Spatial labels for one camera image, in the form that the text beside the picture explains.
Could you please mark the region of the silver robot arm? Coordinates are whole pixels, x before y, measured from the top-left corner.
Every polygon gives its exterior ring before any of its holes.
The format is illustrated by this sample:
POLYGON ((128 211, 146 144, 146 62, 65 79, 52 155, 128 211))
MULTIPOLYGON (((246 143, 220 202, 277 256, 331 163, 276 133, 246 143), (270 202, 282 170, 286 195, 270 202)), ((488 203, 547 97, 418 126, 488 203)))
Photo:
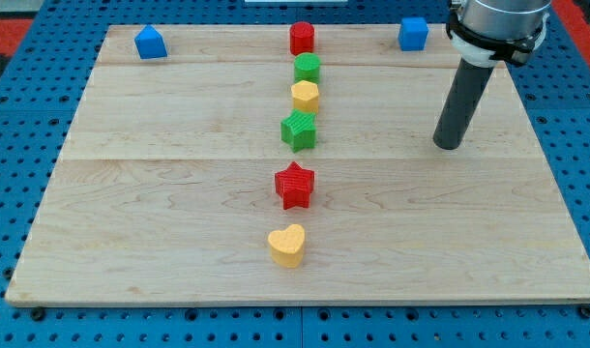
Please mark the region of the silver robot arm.
POLYGON ((446 33, 478 68, 525 65, 546 38, 550 0, 450 0, 446 33))

